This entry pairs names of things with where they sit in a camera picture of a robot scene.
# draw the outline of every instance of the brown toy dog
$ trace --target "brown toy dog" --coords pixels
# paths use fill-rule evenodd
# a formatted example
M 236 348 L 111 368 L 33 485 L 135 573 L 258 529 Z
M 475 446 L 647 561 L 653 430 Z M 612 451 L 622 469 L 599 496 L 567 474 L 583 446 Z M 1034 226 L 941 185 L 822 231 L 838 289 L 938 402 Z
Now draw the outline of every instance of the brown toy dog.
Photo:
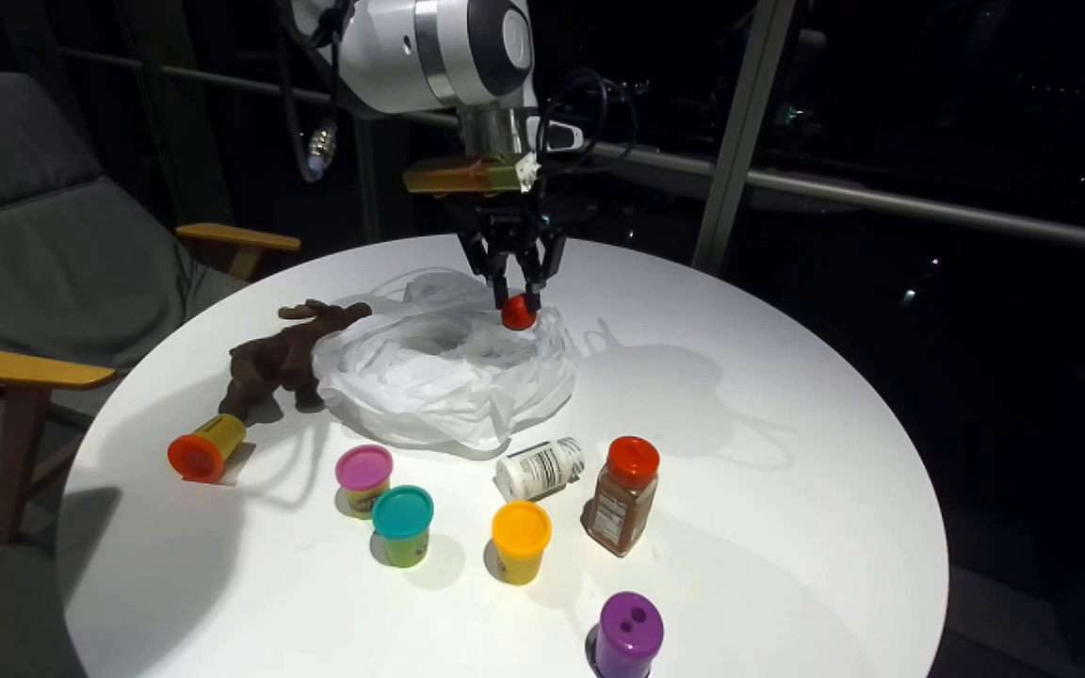
M 254 339 L 233 348 L 229 363 L 229 391 L 218 402 L 224 415 L 248 421 L 248 415 L 277 394 L 277 387 L 294 391 L 303 410 L 318 410 L 318 374 L 312 374 L 312 348 L 331 337 L 347 333 L 356 319 L 368 318 L 368 305 L 326 305 L 318 298 L 280 310 L 284 319 L 307 319 L 284 329 L 269 339 Z

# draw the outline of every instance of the white plastic bag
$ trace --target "white plastic bag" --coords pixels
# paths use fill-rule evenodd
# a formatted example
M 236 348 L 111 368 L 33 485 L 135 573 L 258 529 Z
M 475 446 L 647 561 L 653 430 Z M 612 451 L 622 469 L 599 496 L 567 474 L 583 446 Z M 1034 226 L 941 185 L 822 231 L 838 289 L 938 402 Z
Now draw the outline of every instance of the white plastic bag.
M 312 368 L 326 406 L 378 440 L 490 457 L 572 394 L 578 359 L 555 310 L 510 333 L 490 288 L 461 271 L 362 303 L 372 318 L 322 339 Z

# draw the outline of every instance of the gray chair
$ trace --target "gray chair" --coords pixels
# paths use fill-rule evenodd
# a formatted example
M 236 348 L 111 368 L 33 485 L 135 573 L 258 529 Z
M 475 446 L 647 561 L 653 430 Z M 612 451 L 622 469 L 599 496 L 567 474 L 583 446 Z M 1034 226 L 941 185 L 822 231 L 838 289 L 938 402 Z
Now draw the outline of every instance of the gray chair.
M 172 236 L 102 172 L 33 81 L 0 77 L 0 543 L 20 530 L 52 391 L 111 384 L 243 288 L 180 236 L 233 244 L 233 275 L 254 275 L 260 254 L 297 254 L 297 236 L 218 221 Z

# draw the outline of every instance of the round white table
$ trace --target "round white table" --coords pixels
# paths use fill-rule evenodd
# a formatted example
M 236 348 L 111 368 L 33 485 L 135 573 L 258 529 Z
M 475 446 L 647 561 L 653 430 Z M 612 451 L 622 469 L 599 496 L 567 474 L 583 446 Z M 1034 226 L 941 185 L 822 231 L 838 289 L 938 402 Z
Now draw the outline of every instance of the round white table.
M 341 451 L 368 440 L 329 410 L 254 426 L 233 485 L 180 484 L 165 446 L 214 415 L 229 348 L 280 305 L 356 298 L 455 268 L 455 236 L 308 261 L 218 303 L 155 348 L 84 437 L 58 573 L 84 668 L 111 676 L 590 676 L 583 638 L 613 590 L 666 624 L 653 678 L 909 678 L 941 639 L 941 507 L 906 426 L 818 337 L 771 305 L 644 254 L 570 243 L 543 303 L 563 312 L 578 391 L 514 447 L 578 437 L 587 472 L 545 496 L 555 543 L 526 589 L 482 566 L 500 504 L 490 459 L 392 447 L 435 494 L 422 566 L 368 555 L 336 513 Z M 580 529 L 613 437 L 663 451 L 631 558 Z

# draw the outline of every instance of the brown jar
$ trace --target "brown jar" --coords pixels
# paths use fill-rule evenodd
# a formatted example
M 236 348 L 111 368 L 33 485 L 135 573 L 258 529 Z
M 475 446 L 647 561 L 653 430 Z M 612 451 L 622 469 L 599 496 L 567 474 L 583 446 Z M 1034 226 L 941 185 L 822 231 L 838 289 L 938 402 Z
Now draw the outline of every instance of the brown jar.
M 619 558 L 626 558 L 647 529 L 658 485 L 657 472 L 658 451 L 644 437 L 619 437 L 580 513 L 583 530 Z

